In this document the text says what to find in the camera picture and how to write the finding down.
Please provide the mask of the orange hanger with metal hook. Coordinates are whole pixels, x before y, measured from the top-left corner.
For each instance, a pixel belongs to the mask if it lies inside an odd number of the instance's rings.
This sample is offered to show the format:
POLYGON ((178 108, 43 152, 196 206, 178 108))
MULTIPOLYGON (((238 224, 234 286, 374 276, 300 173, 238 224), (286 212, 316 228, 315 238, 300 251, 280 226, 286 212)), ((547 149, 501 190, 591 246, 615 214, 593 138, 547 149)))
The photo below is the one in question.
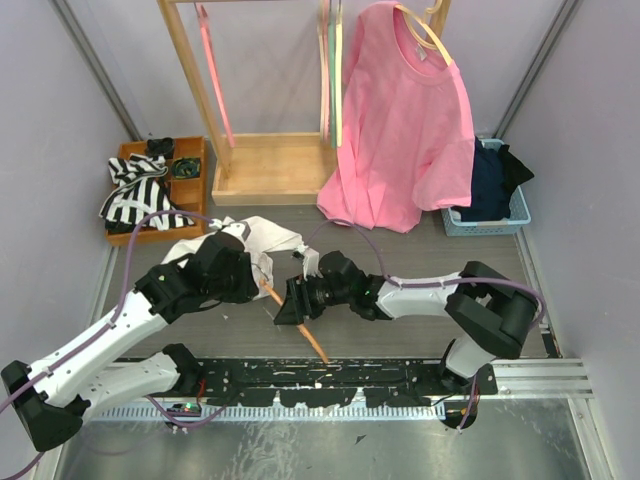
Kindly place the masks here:
MULTIPOLYGON (((284 305, 284 300, 280 297, 280 295, 274 290, 272 286, 266 280, 260 281, 260 286, 269 294, 269 296, 280 306, 284 305)), ((321 360, 325 363, 329 363, 329 358, 325 353, 324 349, 320 345, 320 343, 316 340, 313 334, 309 331, 309 329, 304 324, 297 325, 298 331, 301 335, 309 342, 314 351, 318 354, 321 360)))

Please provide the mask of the white t shirt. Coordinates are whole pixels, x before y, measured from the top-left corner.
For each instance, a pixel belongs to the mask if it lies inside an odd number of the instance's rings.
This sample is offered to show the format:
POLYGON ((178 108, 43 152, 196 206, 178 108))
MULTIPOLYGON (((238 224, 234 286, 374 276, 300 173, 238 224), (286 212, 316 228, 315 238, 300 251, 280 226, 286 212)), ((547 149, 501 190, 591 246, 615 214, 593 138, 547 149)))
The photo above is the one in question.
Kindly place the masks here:
MULTIPOLYGON (((259 289, 258 295, 253 300, 258 300, 268 296, 268 293, 260 286, 261 280, 266 280, 270 286, 274 286, 273 260, 270 254, 293 251, 303 243, 303 239, 299 233, 260 216, 252 216, 239 221, 245 221, 250 228, 245 251, 251 256, 253 275, 259 289)), ((195 254, 204 240, 212 236, 214 236, 213 232, 210 232, 194 239, 179 240, 168 251, 161 263, 169 263, 186 254, 195 254)))

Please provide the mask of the yellow hanger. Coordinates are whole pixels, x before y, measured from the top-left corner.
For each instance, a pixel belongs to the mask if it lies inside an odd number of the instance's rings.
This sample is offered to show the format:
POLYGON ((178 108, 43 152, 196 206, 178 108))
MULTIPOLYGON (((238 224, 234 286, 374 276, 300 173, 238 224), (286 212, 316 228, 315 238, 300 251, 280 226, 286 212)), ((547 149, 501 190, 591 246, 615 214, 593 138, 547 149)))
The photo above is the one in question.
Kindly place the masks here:
POLYGON ((336 147, 343 141, 343 92, 342 92, 342 60, 343 60, 343 6, 338 2, 335 18, 335 112, 336 112, 336 147))

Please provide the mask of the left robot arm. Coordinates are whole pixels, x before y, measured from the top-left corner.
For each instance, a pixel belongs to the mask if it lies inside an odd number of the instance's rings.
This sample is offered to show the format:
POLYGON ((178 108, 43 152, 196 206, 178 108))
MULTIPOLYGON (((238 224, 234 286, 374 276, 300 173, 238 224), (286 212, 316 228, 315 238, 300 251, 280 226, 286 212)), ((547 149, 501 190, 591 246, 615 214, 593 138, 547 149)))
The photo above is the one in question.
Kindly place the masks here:
POLYGON ((191 252, 151 268, 111 312, 68 344, 31 364, 6 365, 1 378, 9 398, 3 405, 14 409, 35 450, 62 445, 90 419, 132 399, 196 392, 203 368, 182 343, 126 368, 106 368, 184 315, 252 301, 259 293, 256 257, 229 233, 207 235, 191 252))

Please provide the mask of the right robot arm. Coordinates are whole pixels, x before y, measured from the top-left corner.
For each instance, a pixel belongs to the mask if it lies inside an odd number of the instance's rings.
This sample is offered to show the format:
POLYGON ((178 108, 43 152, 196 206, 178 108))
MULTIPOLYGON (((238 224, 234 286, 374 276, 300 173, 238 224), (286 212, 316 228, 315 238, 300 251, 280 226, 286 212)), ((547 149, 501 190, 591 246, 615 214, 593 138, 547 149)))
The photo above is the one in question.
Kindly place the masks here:
POLYGON ((438 379, 452 394, 465 391, 478 371, 496 359, 520 357, 525 340, 545 311, 543 297, 479 261, 437 278, 402 279, 367 274, 339 251, 319 260, 315 274, 286 282, 277 325, 300 326, 326 308, 346 305, 369 320, 447 316, 462 330, 448 345, 438 379))

